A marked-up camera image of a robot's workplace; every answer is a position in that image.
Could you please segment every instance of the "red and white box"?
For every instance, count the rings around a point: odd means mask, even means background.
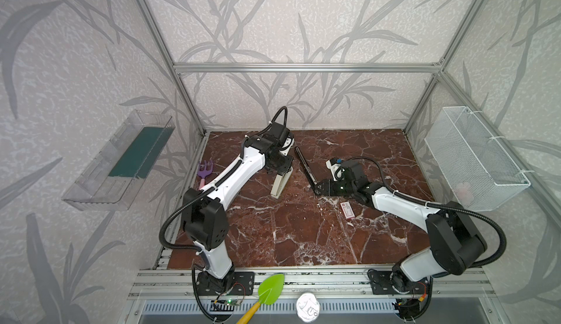
[[[348,201],[341,202],[341,209],[343,210],[343,215],[345,215],[345,218],[354,218],[354,212],[352,211],[351,204]]]

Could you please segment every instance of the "white mesh basket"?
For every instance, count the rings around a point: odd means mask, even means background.
[[[491,211],[529,187],[529,180],[466,106],[442,108],[425,138],[459,203]]]

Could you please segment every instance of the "white round object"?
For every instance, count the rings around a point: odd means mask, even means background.
[[[296,301],[296,313],[305,323],[316,320],[319,316],[319,302],[311,292],[303,293]]]

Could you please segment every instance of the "yellow handle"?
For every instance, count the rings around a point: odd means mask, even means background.
[[[249,311],[246,314],[244,314],[240,320],[238,320],[237,324],[247,324],[247,322],[251,319],[251,317],[253,317],[253,315],[257,312],[260,306],[261,303],[257,301],[257,303],[253,305],[253,307],[251,307]]]

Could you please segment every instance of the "transparent plastic bin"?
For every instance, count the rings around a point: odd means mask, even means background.
[[[466,209],[491,211],[530,185],[497,138],[466,106],[442,108],[425,142]]]
[[[62,200],[81,211],[126,211],[175,125],[170,115],[131,112]]]

